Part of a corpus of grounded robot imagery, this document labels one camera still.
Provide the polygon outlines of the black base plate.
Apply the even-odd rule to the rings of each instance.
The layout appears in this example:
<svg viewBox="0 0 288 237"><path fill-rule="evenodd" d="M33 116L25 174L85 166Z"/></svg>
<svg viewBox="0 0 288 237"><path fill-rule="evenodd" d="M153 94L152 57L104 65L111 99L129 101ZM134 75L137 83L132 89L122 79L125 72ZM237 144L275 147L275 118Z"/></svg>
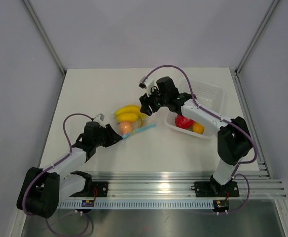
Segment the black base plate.
<svg viewBox="0 0 288 237"><path fill-rule="evenodd" d="M237 182L230 181L220 186L210 181L197 181L190 187L197 198L237 198L240 196Z"/></svg>
<svg viewBox="0 0 288 237"><path fill-rule="evenodd" d="M93 181L92 184L85 185L85 197L105 198L108 196L108 182Z"/></svg>

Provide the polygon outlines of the left aluminium corner post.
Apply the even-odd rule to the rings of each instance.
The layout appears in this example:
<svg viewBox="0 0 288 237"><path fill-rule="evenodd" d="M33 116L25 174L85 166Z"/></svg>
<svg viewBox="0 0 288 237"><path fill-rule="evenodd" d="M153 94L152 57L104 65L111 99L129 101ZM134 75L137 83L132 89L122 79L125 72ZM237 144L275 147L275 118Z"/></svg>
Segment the left aluminium corner post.
<svg viewBox="0 0 288 237"><path fill-rule="evenodd" d="M50 56L56 64L59 72L61 73L62 77L65 78L67 70L65 69L60 57L58 56L33 4L30 0L21 0L21 3L24 5L26 11L28 12L30 19L34 23L36 30L38 31L46 49L48 50Z"/></svg>

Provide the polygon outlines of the aluminium rail beam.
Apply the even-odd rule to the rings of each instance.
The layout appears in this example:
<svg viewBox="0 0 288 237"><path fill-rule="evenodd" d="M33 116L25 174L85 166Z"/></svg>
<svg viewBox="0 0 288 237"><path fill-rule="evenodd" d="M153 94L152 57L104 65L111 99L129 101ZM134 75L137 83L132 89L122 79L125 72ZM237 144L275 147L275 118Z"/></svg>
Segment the aluminium rail beam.
<svg viewBox="0 0 288 237"><path fill-rule="evenodd" d="M94 181L108 182L109 199L195 199L191 186L208 181L210 174L196 172L90 172ZM286 199L279 179L267 171L245 172L250 184L250 199Z"/></svg>

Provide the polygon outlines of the clear zip top bag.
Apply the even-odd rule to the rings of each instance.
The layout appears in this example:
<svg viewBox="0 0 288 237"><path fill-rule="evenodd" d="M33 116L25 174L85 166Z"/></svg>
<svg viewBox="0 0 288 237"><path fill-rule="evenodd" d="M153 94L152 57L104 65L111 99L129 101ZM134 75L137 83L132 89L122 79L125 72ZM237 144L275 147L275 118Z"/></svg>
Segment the clear zip top bag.
<svg viewBox="0 0 288 237"><path fill-rule="evenodd" d="M115 127L122 139L156 127L156 123L140 111L140 106L129 104L113 112Z"/></svg>

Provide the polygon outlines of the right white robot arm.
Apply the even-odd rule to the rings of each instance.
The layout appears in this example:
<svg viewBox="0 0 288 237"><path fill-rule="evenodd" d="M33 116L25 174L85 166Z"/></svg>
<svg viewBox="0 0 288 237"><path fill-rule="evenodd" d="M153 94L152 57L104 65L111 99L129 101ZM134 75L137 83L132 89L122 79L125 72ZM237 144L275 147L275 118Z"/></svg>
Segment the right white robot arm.
<svg viewBox="0 0 288 237"><path fill-rule="evenodd" d="M180 93L170 77L154 81L142 78L140 111L148 116L166 107L169 111L199 122L217 138L218 166L210 177L209 190L214 196L227 191L241 161L253 148L248 127L242 117L228 118L199 104L193 93Z"/></svg>

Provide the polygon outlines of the right small circuit board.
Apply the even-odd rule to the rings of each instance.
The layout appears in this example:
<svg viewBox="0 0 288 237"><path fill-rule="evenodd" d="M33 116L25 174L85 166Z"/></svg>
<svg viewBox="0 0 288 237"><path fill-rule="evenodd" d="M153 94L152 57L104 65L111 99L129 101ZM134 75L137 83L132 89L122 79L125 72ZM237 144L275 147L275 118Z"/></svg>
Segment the right small circuit board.
<svg viewBox="0 0 288 237"><path fill-rule="evenodd" d="M214 200L214 212L225 212L229 210L230 202L228 199L225 200Z"/></svg>

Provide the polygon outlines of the right aluminium corner post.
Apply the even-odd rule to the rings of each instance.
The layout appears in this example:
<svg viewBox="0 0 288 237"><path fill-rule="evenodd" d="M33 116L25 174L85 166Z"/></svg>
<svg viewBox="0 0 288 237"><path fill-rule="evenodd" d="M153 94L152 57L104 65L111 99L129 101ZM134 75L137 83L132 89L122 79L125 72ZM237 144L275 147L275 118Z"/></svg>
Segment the right aluminium corner post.
<svg viewBox="0 0 288 237"><path fill-rule="evenodd" d="M250 55L252 54L253 50L255 49L256 45L258 44L259 40L264 34L264 31L266 30L269 22L271 21L271 18L275 14L278 6L280 5L282 1L281 0L272 0L269 7L267 8L262 20L259 23L258 28L256 29L247 49L245 50L245 53L243 54L238 66L235 69L235 74L237 76L240 75L242 69L246 65L246 62L248 61Z"/></svg>

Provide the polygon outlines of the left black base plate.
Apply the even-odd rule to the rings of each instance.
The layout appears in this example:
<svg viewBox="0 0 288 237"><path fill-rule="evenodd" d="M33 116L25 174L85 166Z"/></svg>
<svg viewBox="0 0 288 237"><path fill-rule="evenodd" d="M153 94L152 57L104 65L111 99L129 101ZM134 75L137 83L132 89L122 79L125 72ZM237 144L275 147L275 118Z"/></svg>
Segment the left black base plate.
<svg viewBox="0 0 288 237"><path fill-rule="evenodd" d="M105 198L108 196L108 182L93 181L92 184L85 185L85 197Z"/></svg>

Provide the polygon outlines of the orange green mango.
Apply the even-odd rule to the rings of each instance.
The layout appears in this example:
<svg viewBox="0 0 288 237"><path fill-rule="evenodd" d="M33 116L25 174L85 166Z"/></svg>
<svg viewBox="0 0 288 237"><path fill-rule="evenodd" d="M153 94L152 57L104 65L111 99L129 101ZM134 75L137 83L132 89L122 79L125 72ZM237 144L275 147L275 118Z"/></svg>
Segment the orange green mango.
<svg viewBox="0 0 288 237"><path fill-rule="evenodd" d="M202 126L201 124L199 124L197 122L194 122L194 124L191 127L191 130L194 133L197 133L197 134L203 134L204 133L204 129L205 129L204 126Z"/></svg>

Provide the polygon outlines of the aluminium corner post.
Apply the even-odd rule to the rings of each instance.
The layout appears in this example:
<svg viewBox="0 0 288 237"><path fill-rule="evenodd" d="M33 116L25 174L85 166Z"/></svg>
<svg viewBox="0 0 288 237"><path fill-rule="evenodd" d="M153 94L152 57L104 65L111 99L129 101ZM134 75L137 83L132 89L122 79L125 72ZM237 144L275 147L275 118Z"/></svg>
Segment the aluminium corner post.
<svg viewBox="0 0 288 237"><path fill-rule="evenodd" d="M26 11L28 12L30 19L34 23L36 30L38 31L46 49L48 50L50 56L56 64L59 72L61 73L62 77L65 78L67 70L65 69L60 57L58 56L33 4L30 0L21 0L21 3L24 5Z"/></svg>
<svg viewBox="0 0 288 237"><path fill-rule="evenodd" d="M272 0L269 7L267 8L262 20L259 23L258 28L256 29L247 49L245 50L245 53L243 54L238 66L235 69L235 74L237 76L240 75L242 69L246 65L246 62L248 61L250 55L252 54L253 50L255 49L256 45L258 44L259 40L264 34L264 31L266 30L269 22L271 21L271 18L275 14L278 6L280 5L282 1L281 0Z"/></svg>

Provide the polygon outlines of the orange peach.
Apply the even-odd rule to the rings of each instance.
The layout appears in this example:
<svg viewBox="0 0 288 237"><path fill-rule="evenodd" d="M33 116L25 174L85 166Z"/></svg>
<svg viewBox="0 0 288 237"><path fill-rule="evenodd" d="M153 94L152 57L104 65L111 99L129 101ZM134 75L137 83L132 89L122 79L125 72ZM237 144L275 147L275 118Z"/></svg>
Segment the orange peach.
<svg viewBox="0 0 288 237"><path fill-rule="evenodd" d="M133 123L130 121L122 121L119 123L119 132L121 135L126 135L134 130Z"/></svg>

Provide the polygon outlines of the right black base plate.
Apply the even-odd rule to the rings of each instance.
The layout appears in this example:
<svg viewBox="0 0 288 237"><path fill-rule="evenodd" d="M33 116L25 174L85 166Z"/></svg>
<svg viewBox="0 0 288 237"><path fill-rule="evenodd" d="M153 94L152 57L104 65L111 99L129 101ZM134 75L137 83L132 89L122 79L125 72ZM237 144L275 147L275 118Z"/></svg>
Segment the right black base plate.
<svg viewBox="0 0 288 237"><path fill-rule="evenodd" d="M237 182L230 181L220 186L210 181L197 181L190 187L197 198L237 198L240 196Z"/></svg>

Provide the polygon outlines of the white plastic basket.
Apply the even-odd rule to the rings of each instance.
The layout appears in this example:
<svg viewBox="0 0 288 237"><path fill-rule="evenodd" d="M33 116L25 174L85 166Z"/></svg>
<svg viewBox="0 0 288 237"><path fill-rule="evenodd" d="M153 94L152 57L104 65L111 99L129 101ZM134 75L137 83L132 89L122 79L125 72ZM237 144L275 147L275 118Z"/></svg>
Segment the white plastic basket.
<svg viewBox="0 0 288 237"><path fill-rule="evenodd" d="M217 114L219 117L222 117L221 112L224 107L225 97L224 89L212 84L195 80L191 80L190 84L193 93L197 97L198 104L211 111L213 114ZM197 108L192 101L188 103L188 108L188 115L191 116L192 119L195 119L200 124L202 124L203 122L205 123L203 125L205 128L203 134L194 133L191 129L182 129L176 127L175 118L177 114L170 111L167 111L165 115L165 125L175 131L182 132L201 139L211 140L215 138L217 136L218 126L222 123L219 122L219 120L212 115L208 114L200 108Z"/></svg>

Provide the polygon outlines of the red dragon fruit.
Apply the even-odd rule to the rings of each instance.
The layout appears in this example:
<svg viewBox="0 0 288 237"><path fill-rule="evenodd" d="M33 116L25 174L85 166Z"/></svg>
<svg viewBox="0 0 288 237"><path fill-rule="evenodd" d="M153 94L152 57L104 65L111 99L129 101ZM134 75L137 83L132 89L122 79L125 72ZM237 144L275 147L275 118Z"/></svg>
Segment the red dragon fruit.
<svg viewBox="0 0 288 237"><path fill-rule="evenodd" d="M184 116L177 115L175 118L176 127L179 127L182 129L189 129L193 126L193 124L194 124L193 120L186 118Z"/></svg>

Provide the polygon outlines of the yellow banana bunch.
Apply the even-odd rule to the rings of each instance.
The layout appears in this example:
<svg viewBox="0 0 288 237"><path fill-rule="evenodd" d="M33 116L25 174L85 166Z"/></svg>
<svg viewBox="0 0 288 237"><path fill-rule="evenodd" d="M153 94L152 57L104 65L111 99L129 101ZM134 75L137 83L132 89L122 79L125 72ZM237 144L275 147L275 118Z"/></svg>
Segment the yellow banana bunch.
<svg viewBox="0 0 288 237"><path fill-rule="evenodd" d="M146 115L140 112L140 107L137 105L127 105L119 108L115 113L114 117L117 122L130 121L132 123L143 120Z"/></svg>

